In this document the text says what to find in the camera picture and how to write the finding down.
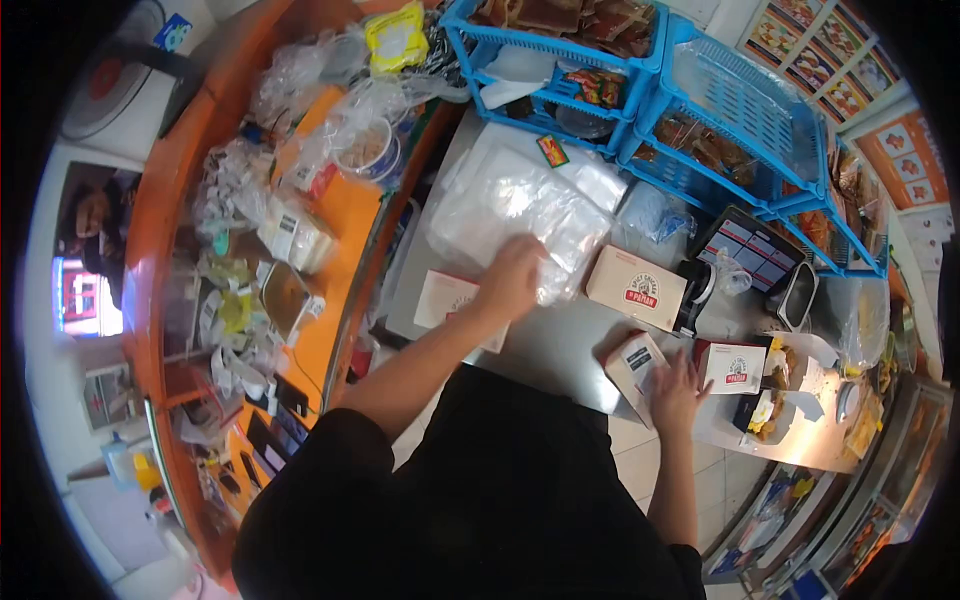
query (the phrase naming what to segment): food box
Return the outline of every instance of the food box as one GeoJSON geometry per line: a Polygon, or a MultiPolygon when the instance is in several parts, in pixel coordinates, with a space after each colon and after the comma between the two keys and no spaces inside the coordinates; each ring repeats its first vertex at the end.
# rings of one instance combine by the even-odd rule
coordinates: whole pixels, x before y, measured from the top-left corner
{"type": "MultiPolygon", "coordinates": [[[[439,271],[426,272],[414,324],[432,329],[459,312],[473,301],[480,286],[472,281],[445,275],[439,271]]],[[[480,345],[480,348],[499,354],[507,339],[509,324],[503,326],[496,335],[480,345]]]]}
{"type": "Polygon", "coordinates": [[[653,430],[650,417],[651,371],[665,365],[666,358],[648,333],[638,333],[617,348],[604,363],[604,372],[639,415],[643,424],[653,430]]]}
{"type": "Polygon", "coordinates": [[[587,298],[664,331],[672,331],[685,288],[683,277],[607,246],[600,251],[590,274],[587,298]]]}
{"type": "Polygon", "coordinates": [[[697,340],[693,363],[700,386],[713,380],[712,394],[756,394],[760,391],[767,347],[697,340]]]}

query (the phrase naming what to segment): food poster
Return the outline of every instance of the food poster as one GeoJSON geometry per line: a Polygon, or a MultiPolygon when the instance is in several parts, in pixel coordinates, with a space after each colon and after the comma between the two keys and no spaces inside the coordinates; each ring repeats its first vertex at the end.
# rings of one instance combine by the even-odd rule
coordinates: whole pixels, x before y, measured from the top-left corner
{"type": "Polygon", "coordinates": [[[890,89],[891,85],[900,80],[897,68],[879,46],[871,48],[867,56],[863,57],[851,72],[863,83],[867,93],[873,98],[890,89]]]}
{"type": "Polygon", "coordinates": [[[840,68],[863,47],[868,37],[870,33],[866,27],[843,7],[837,6],[814,38],[824,46],[833,65],[840,68]]]}
{"type": "Polygon", "coordinates": [[[819,0],[774,0],[767,5],[767,11],[778,15],[803,33],[813,25],[823,7],[824,3],[819,0]]]}
{"type": "Polygon", "coordinates": [[[826,55],[827,48],[816,37],[812,37],[793,60],[793,65],[787,68],[787,77],[808,96],[812,96],[836,73],[837,65],[830,64],[826,55]]]}
{"type": "Polygon", "coordinates": [[[754,32],[745,42],[748,50],[768,62],[773,67],[779,67],[787,55],[793,52],[793,47],[801,33],[794,29],[785,18],[778,16],[769,5],[760,16],[754,27],[754,32]]]}
{"type": "Polygon", "coordinates": [[[867,95],[863,85],[848,73],[824,93],[820,98],[820,106],[834,121],[845,123],[872,101],[873,98],[867,95]]]}
{"type": "Polygon", "coordinates": [[[949,201],[943,158],[921,110],[864,133],[856,145],[898,209],[949,201]]]}

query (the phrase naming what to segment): floor tile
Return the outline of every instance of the floor tile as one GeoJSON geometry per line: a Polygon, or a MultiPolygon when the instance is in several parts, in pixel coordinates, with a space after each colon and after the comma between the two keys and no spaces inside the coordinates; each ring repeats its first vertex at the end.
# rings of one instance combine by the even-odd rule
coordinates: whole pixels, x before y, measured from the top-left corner
{"type": "Polygon", "coordinates": [[[418,420],[414,420],[394,442],[394,470],[407,462],[422,441],[423,427],[418,420]]]}
{"type": "Polygon", "coordinates": [[[722,586],[705,586],[707,600],[743,600],[747,595],[740,584],[724,584],[722,586]]]}
{"type": "Polygon", "coordinates": [[[654,492],[657,471],[660,470],[660,441],[651,440],[620,452],[613,459],[620,481],[631,498],[637,500],[654,492]]]}
{"type": "Polygon", "coordinates": [[[718,502],[697,515],[697,550],[701,554],[707,551],[723,531],[726,524],[725,513],[726,504],[718,502]]]}
{"type": "Polygon", "coordinates": [[[646,425],[631,420],[609,417],[608,422],[608,433],[611,439],[610,452],[613,454],[636,448],[657,437],[657,431],[647,429],[646,425]]]}
{"type": "Polygon", "coordinates": [[[699,473],[724,459],[724,449],[713,444],[693,443],[693,472],[699,473]]]}
{"type": "Polygon", "coordinates": [[[725,477],[723,461],[707,467],[693,476],[693,484],[697,494],[697,512],[724,501],[726,497],[724,495],[725,477]]]}
{"type": "Polygon", "coordinates": [[[733,456],[728,456],[727,463],[727,490],[739,491],[744,488],[750,488],[756,480],[763,474],[770,461],[757,458],[750,454],[736,452],[733,456]]]}
{"type": "Polygon", "coordinates": [[[640,507],[640,510],[643,511],[643,513],[644,513],[645,515],[650,512],[650,499],[653,498],[653,497],[654,497],[654,496],[653,496],[652,494],[650,494],[650,495],[648,495],[648,496],[646,496],[646,497],[640,498],[640,499],[636,502],[636,505],[637,505],[638,507],[640,507]]]}

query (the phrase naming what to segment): paper food container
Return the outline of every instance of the paper food container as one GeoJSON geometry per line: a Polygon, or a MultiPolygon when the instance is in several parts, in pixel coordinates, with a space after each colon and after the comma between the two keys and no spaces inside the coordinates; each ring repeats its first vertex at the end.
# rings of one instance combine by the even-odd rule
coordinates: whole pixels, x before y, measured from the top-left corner
{"type": "Polygon", "coordinates": [[[693,364],[701,388],[713,380],[712,394],[756,394],[767,357],[766,346],[696,340],[693,364]]]}
{"type": "Polygon", "coordinates": [[[664,331],[684,299],[686,279],[614,246],[600,251],[587,282],[587,298],[664,331]]]}
{"type": "Polygon", "coordinates": [[[316,321],[326,308],[324,297],[282,261],[275,262],[264,279],[260,303],[273,325],[271,335],[287,346],[296,344],[303,328],[316,321]]]}
{"type": "MultiPolygon", "coordinates": [[[[428,329],[444,323],[473,301],[480,286],[472,281],[445,275],[439,271],[426,272],[414,324],[428,329]]],[[[503,326],[496,335],[480,345],[480,348],[499,354],[507,339],[509,324],[503,326]]]]}
{"type": "Polygon", "coordinates": [[[620,391],[637,415],[651,431],[654,429],[650,416],[650,372],[656,365],[665,365],[666,358],[648,333],[638,333],[617,348],[604,361],[604,372],[620,391]]]}

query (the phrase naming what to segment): mobile phone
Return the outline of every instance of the mobile phone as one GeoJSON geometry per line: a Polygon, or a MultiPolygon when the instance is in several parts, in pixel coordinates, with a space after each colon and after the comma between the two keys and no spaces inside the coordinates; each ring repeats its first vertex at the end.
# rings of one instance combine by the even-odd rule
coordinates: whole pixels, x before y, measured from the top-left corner
{"type": "Polygon", "coordinates": [[[277,406],[274,420],[270,423],[272,431],[275,428],[275,423],[279,423],[279,425],[283,427],[284,431],[290,434],[290,437],[297,441],[298,445],[306,442],[306,436],[308,433],[306,427],[304,427],[303,423],[294,417],[294,414],[285,407],[277,406]]]}
{"type": "Polygon", "coordinates": [[[280,406],[286,406],[301,417],[306,417],[310,406],[306,394],[279,374],[275,374],[274,378],[276,379],[276,399],[280,406]]]}
{"type": "Polygon", "coordinates": [[[256,476],[256,469],[253,468],[253,459],[250,457],[250,454],[241,450],[240,462],[243,463],[243,468],[247,471],[247,476],[250,477],[251,485],[258,490],[263,490],[263,486],[260,485],[260,478],[256,476]]]}
{"type": "Polygon", "coordinates": [[[290,460],[291,453],[281,444],[276,436],[270,432],[267,423],[256,413],[253,413],[250,419],[250,427],[247,428],[247,439],[253,445],[253,449],[259,452],[267,460],[274,470],[281,470],[290,460]]]}

